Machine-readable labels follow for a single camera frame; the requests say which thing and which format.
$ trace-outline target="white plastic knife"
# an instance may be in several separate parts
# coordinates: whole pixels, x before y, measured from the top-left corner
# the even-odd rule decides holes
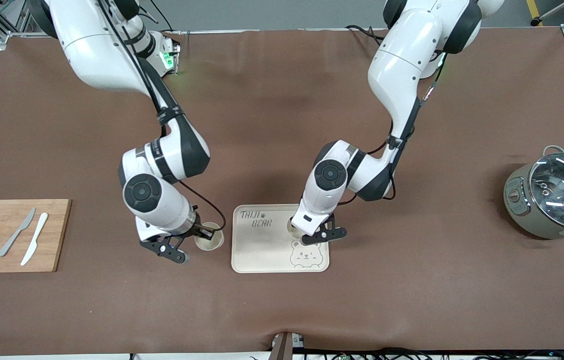
[[[26,255],[24,255],[24,259],[22,260],[20,266],[23,267],[24,265],[26,265],[28,260],[30,260],[33,257],[35,250],[37,250],[37,238],[42,232],[42,228],[44,227],[44,224],[46,224],[46,219],[48,219],[48,212],[42,212],[39,221],[37,221],[37,228],[35,228],[35,234],[33,235],[31,244],[28,246],[28,250],[26,251]]]

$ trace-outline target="rice cooker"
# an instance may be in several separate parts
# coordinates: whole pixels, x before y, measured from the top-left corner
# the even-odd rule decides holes
[[[544,148],[542,158],[506,180],[504,203],[524,230],[546,239],[564,238],[564,150]]]

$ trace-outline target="table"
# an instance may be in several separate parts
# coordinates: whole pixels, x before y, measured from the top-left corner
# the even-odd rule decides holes
[[[358,32],[179,39],[166,82],[211,148],[188,184],[229,221],[298,201],[325,143],[368,151],[389,129]],[[323,273],[235,273],[230,224],[216,251],[186,240],[186,266],[141,248],[117,166],[159,134],[151,101],[83,84],[54,39],[0,52],[0,199],[73,200],[57,272],[0,274],[0,354],[254,351],[285,330],[333,349],[564,349],[564,240],[523,233],[501,199],[513,170],[564,147],[559,28],[484,29],[449,57],[397,198],[337,210],[349,235]]]

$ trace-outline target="cable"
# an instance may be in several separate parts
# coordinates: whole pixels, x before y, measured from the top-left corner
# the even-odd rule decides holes
[[[404,146],[406,146],[406,142],[408,141],[408,139],[410,139],[410,137],[413,135],[413,133],[415,132],[415,126],[413,126],[413,129],[410,131],[410,133],[403,139],[403,141],[400,143],[400,145],[398,145],[398,153],[395,155],[396,157],[398,157],[399,155],[401,155],[401,152],[404,150]],[[393,192],[391,194],[391,196],[386,197],[383,196],[382,199],[384,200],[392,200],[395,199],[395,196],[397,194],[397,190],[395,187],[395,178],[393,177],[393,173],[395,172],[395,169],[393,168],[394,164],[391,164],[391,166],[389,167],[389,184],[391,185],[391,188],[393,189]]]
[[[376,153],[376,152],[382,150],[385,146],[386,146],[386,141],[382,142],[382,145],[380,145],[380,147],[378,147],[376,150],[369,151],[369,152],[367,152],[367,154],[372,155],[373,153]]]
[[[435,75],[435,79],[433,80],[433,84],[431,84],[431,86],[428,87],[428,89],[426,90],[426,93],[424,93],[424,97],[422,98],[422,101],[419,103],[420,107],[422,107],[422,105],[424,105],[424,103],[428,100],[429,96],[431,96],[431,93],[433,92],[433,89],[435,89],[435,87],[437,86],[437,80],[440,78],[440,75],[442,74],[442,69],[444,69],[444,64],[446,64],[446,53],[442,53],[442,64],[440,64],[440,68],[437,70],[437,75]]]
[[[161,107],[160,107],[160,103],[158,103],[157,97],[155,96],[155,92],[153,91],[152,85],[149,82],[146,73],[144,72],[144,70],[142,69],[142,67],[140,66],[140,64],[137,61],[137,57],[136,54],[137,52],[135,51],[135,46],[133,46],[131,44],[131,48],[133,49],[133,52],[135,54],[132,54],[130,50],[128,50],[128,47],[126,45],[124,45],[124,39],[122,38],[122,35],[119,34],[119,31],[117,31],[117,28],[115,28],[115,25],[112,21],[112,19],[110,18],[108,11],[110,10],[110,2],[108,2],[108,0],[97,0],[97,3],[99,4],[99,7],[101,7],[102,9],[102,13],[104,14],[104,17],[106,18],[106,21],[108,22],[108,25],[112,28],[115,36],[117,36],[117,40],[120,42],[119,46],[124,48],[124,51],[126,51],[126,54],[129,56],[129,58],[131,59],[131,63],[133,63],[133,65],[135,66],[135,69],[137,70],[137,72],[140,75],[140,78],[142,78],[142,82],[144,82],[144,85],[146,86],[147,91],[149,92],[149,96],[153,102],[153,105],[155,106],[155,109],[157,110],[157,112],[161,111]],[[130,39],[131,37],[128,35],[128,31],[126,31],[126,28],[123,27],[123,25],[121,25],[122,30],[124,30],[124,33],[126,34],[127,39]]]
[[[360,30],[362,32],[362,34],[366,35],[367,37],[371,37],[374,38],[376,41],[379,40],[384,40],[384,36],[376,36],[373,32],[369,32],[367,30],[362,29],[361,27],[357,26],[357,25],[349,25],[348,27],[346,26],[345,29],[356,29],[356,30]]]
[[[155,21],[153,18],[151,18],[150,16],[148,16],[148,15],[145,14],[145,13],[143,13],[143,14],[142,14],[142,13],[139,13],[139,14],[137,14],[137,15],[138,15],[138,16],[143,16],[143,17],[149,19],[150,21],[152,21],[152,22],[154,22],[154,23],[156,23],[156,24],[159,24],[159,23],[160,23],[159,21]]]
[[[357,194],[354,194],[352,198],[346,200],[346,201],[342,201],[341,203],[337,203],[337,206],[339,207],[340,205],[346,205],[347,203],[351,203],[353,200],[355,200],[355,198],[357,198]]]
[[[210,205],[213,209],[215,209],[215,211],[220,214],[220,216],[222,217],[222,226],[220,226],[220,228],[218,228],[216,231],[222,230],[225,226],[226,226],[226,216],[224,216],[224,213],[222,212],[222,210],[220,210],[217,206],[215,206],[214,203],[212,203],[209,199],[205,198],[204,196],[202,196],[202,194],[200,194],[199,192],[195,191],[192,187],[188,186],[187,184],[184,184],[184,182],[180,181],[179,182],[183,187],[187,188],[188,191],[192,192],[193,194],[195,194],[198,198],[206,201],[206,203],[208,203],[208,205]]]
[[[160,8],[155,4],[155,1],[151,0],[151,3],[153,4],[153,6],[155,7],[155,9],[160,13],[160,15],[162,16],[162,18],[164,19],[164,21],[166,21],[167,25],[168,25],[168,30],[170,32],[172,32],[173,27],[170,25],[170,22],[168,22],[168,19],[164,16],[164,13],[161,12]]]
[[[368,27],[369,32],[371,32],[371,35],[373,36],[373,39],[375,40],[375,43],[380,46],[380,39],[377,38],[377,36],[375,35],[375,32],[373,31],[373,27],[369,26]]]

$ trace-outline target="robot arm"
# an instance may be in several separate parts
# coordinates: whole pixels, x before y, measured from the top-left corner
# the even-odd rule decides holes
[[[388,0],[384,19],[390,31],[371,61],[368,82],[392,118],[387,146],[380,158],[343,140],[324,146],[291,219],[294,227],[307,234],[302,238],[305,244],[337,239],[346,233],[334,225],[323,225],[333,219],[344,189],[365,201],[386,196],[421,106],[417,81],[435,51],[457,53],[472,42],[480,27],[481,11],[472,0]]]
[[[136,0],[37,0],[37,5],[33,13],[48,17],[45,30],[59,39],[83,82],[141,92],[154,101],[160,125],[170,132],[124,153],[119,179],[140,244],[183,264],[186,255],[178,249],[183,239],[211,239],[215,230],[200,225],[197,208],[172,186],[203,173],[210,160],[206,142],[161,79],[177,64],[172,39],[146,30]],[[175,246],[171,237],[179,241]]]

